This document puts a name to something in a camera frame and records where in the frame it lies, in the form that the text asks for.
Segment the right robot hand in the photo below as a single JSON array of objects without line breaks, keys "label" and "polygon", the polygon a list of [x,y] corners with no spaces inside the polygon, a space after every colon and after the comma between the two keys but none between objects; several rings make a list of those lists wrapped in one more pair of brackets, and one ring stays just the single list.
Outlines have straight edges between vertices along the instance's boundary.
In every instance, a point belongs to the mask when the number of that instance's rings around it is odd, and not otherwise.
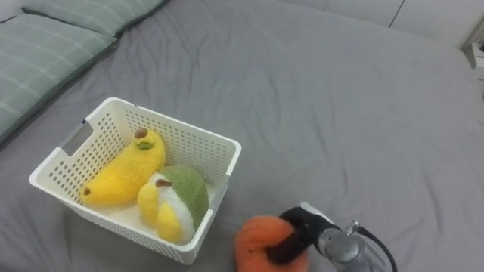
[{"label": "right robot hand", "polygon": [[341,231],[340,227],[308,202],[301,202],[278,217],[289,223],[294,231],[275,246],[265,250],[269,261],[276,265],[295,261],[310,246],[315,246],[320,252],[320,235],[329,229]]}]

